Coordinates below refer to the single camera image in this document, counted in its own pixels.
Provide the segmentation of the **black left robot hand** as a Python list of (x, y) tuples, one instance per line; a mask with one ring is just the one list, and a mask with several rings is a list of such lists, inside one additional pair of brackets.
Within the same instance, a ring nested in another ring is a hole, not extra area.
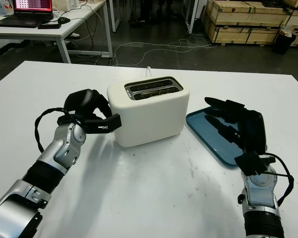
[(99, 109), (106, 117), (111, 117), (112, 112), (107, 99), (97, 90), (84, 89), (68, 95), (64, 103), (67, 112), (74, 112), (80, 119), (101, 119), (94, 111)]

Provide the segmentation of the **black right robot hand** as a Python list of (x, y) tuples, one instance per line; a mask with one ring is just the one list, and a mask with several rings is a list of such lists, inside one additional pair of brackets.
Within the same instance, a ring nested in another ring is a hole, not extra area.
[(235, 143), (244, 153), (255, 151), (263, 155), (266, 152), (265, 124), (260, 112), (231, 100), (206, 97), (205, 102), (209, 105), (205, 119), (224, 139)]

